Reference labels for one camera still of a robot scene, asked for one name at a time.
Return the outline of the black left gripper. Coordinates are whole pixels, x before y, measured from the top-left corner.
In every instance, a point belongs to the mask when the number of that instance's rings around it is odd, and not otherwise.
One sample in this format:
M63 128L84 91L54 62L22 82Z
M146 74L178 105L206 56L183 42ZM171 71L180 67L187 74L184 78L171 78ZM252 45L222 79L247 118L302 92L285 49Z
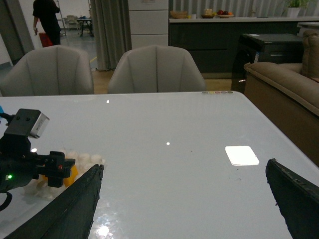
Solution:
M73 166L75 159L66 159L59 151L39 155L31 152L27 137L4 134L0 139L0 192L26 186L49 170L57 170L59 165Z

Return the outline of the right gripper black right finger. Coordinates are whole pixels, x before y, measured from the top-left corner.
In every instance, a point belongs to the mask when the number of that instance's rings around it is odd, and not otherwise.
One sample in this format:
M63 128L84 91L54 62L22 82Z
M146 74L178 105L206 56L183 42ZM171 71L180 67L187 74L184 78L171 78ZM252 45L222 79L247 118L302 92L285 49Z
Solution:
M317 239L319 187L274 158L268 160L265 173L267 183L292 238Z

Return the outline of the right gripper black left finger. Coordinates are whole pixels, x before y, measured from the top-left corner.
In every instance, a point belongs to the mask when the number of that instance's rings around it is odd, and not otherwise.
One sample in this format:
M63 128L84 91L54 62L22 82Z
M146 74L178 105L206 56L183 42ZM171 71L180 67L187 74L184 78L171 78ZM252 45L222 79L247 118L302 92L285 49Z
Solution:
M100 199L104 166L95 164L7 239L87 239Z

